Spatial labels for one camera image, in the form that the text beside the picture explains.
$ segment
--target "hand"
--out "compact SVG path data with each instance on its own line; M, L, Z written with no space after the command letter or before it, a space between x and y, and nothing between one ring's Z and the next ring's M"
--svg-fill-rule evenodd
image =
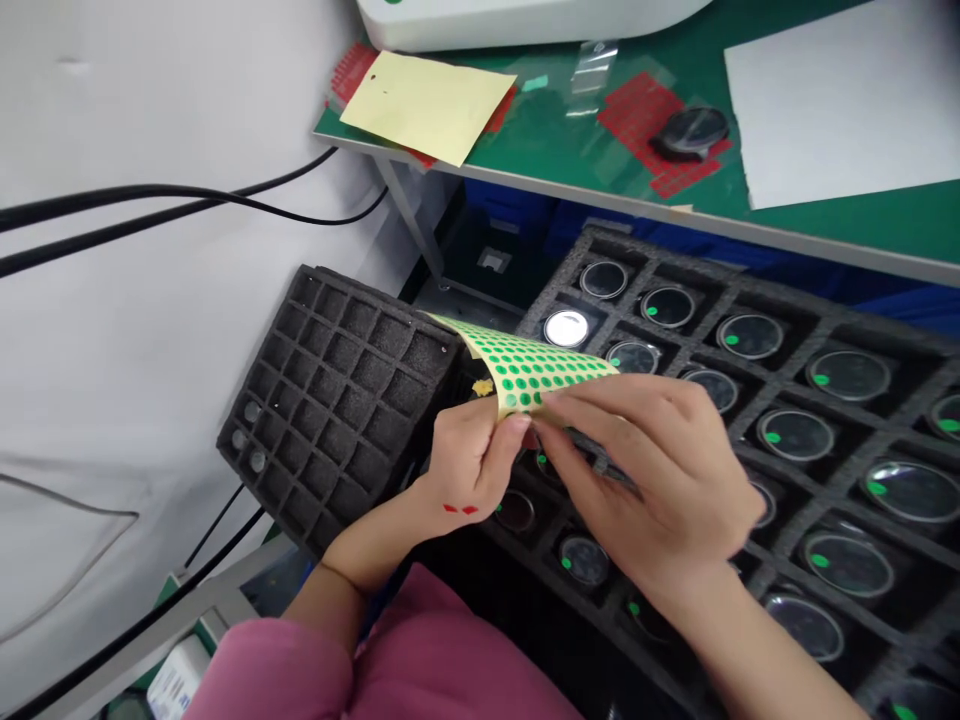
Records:
M661 613L730 574L727 560L743 547L764 502L702 387L619 375L550 393L544 403L606 448L640 491L637 497L598 477L566 433L535 422L590 531Z
M430 469L408 492L434 535L486 520L503 499L530 416L497 424L497 399L474 400L437 415Z

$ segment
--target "pink shirt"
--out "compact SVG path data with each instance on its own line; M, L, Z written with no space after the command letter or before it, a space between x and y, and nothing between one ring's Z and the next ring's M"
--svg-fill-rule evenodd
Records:
M582 720L504 635L422 565L354 659L274 619L227 633L186 720Z

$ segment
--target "white paper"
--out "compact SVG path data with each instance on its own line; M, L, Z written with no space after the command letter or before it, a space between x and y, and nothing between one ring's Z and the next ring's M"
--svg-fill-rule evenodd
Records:
M755 210L960 179L951 0L874 0L724 55Z

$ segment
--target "white machine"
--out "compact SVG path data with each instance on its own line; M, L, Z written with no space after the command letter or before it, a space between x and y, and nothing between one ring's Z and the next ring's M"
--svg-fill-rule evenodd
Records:
M710 0L357 0L380 50L434 52L636 37Z

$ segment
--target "workbench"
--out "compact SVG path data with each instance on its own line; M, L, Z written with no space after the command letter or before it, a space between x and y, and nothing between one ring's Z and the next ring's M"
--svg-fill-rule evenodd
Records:
M860 1L716 0L672 28L618 41L598 109L604 107L604 96L639 73L650 72L670 84L686 103L712 105L733 118L725 48ZM481 135L462 167L437 162L432 169L757 245L960 286L960 181L751 210L740 137L733 122L733 148L722 156L723 167L665 200L650 187L654 176L597 121L596 112L571 112L571 77L579 53L579 44L566 43L432 55L453 64L517 74L518 85L536 79L538 86L516 96L502 129ZM418 221L397 175L398 169L403 171L398 166L416 169L420 161L403 148L345 125L330 107L314 132L331 145L373 157L434 278L441 286L456 285L444 278L443 254L433 231ZM829 162L824 163L823 172L831 172Z

